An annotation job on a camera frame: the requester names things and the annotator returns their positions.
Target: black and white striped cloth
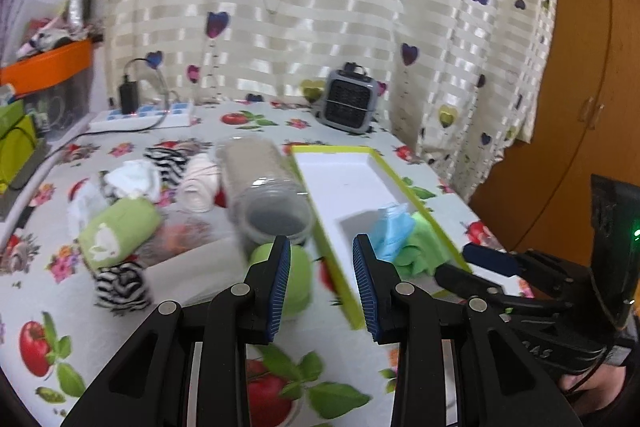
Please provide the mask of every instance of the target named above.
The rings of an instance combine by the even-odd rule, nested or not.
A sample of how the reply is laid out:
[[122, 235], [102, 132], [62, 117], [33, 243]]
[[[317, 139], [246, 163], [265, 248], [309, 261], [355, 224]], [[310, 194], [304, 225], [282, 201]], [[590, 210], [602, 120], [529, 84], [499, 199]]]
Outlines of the black and white striped cloth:
[[143, 272], [134, 262], [100, 268], [95, 275], [95, 304], [116, 315], [145, 309], [152, 300]]
[[165, 147], [147, 147], [143, 156], [152, 161], [160, 171], [160, 179], [169, 188], [180, 184], [189, 159], [185, 154]]

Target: green ball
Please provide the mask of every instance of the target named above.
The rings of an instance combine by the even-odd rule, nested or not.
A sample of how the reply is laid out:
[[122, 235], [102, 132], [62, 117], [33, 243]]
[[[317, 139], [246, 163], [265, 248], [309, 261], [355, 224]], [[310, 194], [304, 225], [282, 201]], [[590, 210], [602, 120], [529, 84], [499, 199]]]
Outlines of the green ball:
[[[269, 258], [273, 243], [261, 245], [254, 250], [249, 260], [250, 265], [261, 263]], [[287, 292], [284, 296], [282, 315], [292, 317], [302, 313], [311, 302], [311, 261], [305, 249], [300, 245], [291, 246], [291, 265]]]

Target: wardrobe handle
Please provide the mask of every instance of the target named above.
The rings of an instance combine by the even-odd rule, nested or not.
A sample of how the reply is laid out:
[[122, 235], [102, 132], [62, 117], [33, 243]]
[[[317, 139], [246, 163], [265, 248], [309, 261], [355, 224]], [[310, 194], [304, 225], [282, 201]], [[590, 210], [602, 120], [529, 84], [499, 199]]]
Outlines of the wardrobe handle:
[[589, 129], [594, 130], [600, 120], [600, 115], [602, 114], [602, 110], [604, 109], [604, 104], [601, 103], [593, 113], [591, 117], [591, 121], [589, 122]]
[[591, 107], [593, 106], [593, 102], [595, 102], [595, 98], [590, 96], [587, 100], [585, 100], [582, 104], [582, 108], [580, 110], [580, 116], [578, 117], [578, 122], [586, 122], [589, 113], [591, 112]]

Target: blue cloth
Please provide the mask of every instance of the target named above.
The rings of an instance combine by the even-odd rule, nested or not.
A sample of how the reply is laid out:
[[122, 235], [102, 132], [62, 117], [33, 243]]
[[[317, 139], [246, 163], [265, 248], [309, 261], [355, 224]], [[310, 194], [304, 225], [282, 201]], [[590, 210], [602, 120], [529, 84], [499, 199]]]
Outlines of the blue cloth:
[[378, 211], [379, 217], [369, 233], [369, 241], [380, 261], [392, 263], [414, 231], [415, 221], [407, 209], [408, 204], [403, 203]]

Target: power adapter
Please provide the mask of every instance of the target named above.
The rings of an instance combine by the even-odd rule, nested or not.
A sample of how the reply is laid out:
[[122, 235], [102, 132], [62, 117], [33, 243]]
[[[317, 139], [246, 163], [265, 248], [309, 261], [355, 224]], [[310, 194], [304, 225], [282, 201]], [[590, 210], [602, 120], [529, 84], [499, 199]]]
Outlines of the power adapter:
[[120, 95], [120, 109], [123, 114], [133, 114], [138, 110], [140, 104], [138, 103], [138, 83], [129, 80], [129, 75], [125, 74], [122, 77], [122, 84], [118, 86], [118, 93]]

